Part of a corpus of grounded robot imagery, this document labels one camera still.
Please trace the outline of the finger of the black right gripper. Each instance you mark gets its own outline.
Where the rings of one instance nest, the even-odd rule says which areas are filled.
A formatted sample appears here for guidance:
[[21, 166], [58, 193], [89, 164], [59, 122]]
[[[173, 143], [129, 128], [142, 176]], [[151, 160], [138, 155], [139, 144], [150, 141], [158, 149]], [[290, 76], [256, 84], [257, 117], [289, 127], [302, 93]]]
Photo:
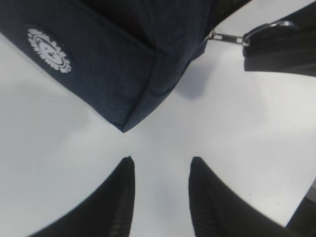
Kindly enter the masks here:
[[316, 75], [316, 10], [301, 8], [243, 36], [244, 69]]

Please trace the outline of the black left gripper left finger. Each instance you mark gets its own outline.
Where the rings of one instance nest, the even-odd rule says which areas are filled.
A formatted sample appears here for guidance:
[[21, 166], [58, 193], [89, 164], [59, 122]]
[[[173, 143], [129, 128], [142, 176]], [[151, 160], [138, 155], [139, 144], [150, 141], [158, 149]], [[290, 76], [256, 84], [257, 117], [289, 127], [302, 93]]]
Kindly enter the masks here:
[[108, 178], [73, 210], [34, 237], [127, 237], [135, 200], [135, 165], [123, 158]]

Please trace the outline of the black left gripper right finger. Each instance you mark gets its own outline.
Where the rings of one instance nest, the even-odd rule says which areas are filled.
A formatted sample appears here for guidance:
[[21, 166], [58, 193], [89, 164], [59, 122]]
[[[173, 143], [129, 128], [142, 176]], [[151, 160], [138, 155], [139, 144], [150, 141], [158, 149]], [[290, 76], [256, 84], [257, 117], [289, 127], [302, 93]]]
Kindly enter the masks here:
[[249, 205], [201, 157], [193, 157], [188, 195], [197, 237], [302, 237]]

